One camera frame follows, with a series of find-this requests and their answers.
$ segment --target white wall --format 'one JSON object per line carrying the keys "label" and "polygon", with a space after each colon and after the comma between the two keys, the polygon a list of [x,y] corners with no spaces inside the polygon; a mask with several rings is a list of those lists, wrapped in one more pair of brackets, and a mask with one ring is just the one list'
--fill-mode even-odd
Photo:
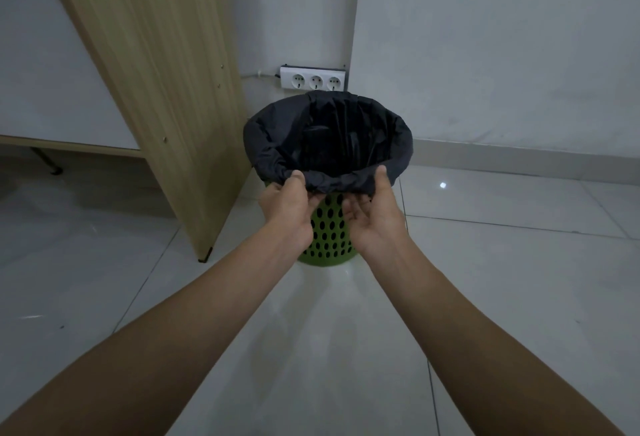
{"label": "white wall", "polygon": [[349,90],[418,138],[640,157],[640,0],[358,0]]}
{"label": "white wall", "polygon": [[[284,63],[348,68],[357,0],[230,0],[241,73]],[[243,80],[249,115],[285,92],[275,78]]]}
{"label": "white wall", "polygon": [[0,0],[0,135],[138,149],[59,0]]}

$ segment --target person's left hand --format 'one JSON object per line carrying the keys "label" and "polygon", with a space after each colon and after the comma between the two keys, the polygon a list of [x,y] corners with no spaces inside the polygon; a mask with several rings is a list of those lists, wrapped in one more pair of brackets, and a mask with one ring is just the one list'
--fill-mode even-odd
{"label": "person's left hand", "polygon": [[305,188],[305,175],[295,170],[284,185],[271,183],[260,195],[260,208],[267,223],[285,229],[300,251],[306,249],[314,238],[311,214],[320,204],[324,194],[311,194]]}

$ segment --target tile baseboard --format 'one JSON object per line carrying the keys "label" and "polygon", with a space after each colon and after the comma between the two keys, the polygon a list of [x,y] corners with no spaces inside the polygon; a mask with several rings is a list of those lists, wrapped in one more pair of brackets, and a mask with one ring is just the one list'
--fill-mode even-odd
{"label": "tile baseboard", "polygon": [[640,185],[640,158],[414,139],[411,164]]}

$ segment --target power socket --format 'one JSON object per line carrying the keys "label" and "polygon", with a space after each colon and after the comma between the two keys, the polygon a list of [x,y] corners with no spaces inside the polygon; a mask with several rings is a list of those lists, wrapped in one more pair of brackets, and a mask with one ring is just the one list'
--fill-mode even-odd
{"label": "power socket", "polygon": [[283,89],[344,91],[344,70],[326,68],[280,67]]}

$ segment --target perforated basket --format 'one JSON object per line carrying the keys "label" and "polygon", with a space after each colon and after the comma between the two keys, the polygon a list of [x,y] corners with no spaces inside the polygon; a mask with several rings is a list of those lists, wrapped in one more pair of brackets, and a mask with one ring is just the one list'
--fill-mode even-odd
{"label": "perforated basket", "polygon": [[354,257],[349,229],[342,215],[342,194],[330,193],[311,215],[314,241],[298,260],[312,266],[337,266]]}

